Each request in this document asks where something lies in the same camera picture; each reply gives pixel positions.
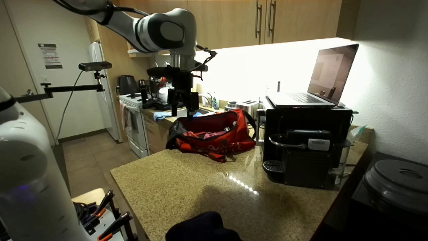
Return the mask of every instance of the bottle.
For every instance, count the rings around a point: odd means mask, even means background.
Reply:
[[[218,110],[218,103],[217,103],[217,99],[215,97],[215,92],[213,92],[213,108],[214,108],[214,110]]]

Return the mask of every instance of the bag handle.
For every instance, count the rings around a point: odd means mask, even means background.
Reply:
[[[252,116],[248,112],[246,112],[243,109],[241,109],[241,110],[242,110],[242,113],[244,114],[244,116],[247,118],[248,122],[250,123],[251,127],[254,130],[253,137],[251,138],[251,139],[254,139],[254,138],[256,138],[256,131],[257,131],[256,122],[254,121],[254,119],[252,118]]]

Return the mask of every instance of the laptop screen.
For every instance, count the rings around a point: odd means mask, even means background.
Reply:
[[[358,44],[321,49],[308,92],[337,105],[357,49]]]

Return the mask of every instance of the dish towel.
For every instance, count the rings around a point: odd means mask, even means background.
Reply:
[[[153,119],[155,121],[163,120],[165,117],[171,117],[171,112],[155,112],[153,113]]]
[[[120,115],[122,116],[122,129],[125,129],[131,124],[131,114],[125,104],[120,103]]]

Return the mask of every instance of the label sticker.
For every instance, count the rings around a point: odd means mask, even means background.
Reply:
[[[311,150],[328,151],[330,149],[330,140],[309,139],[308,148]]]

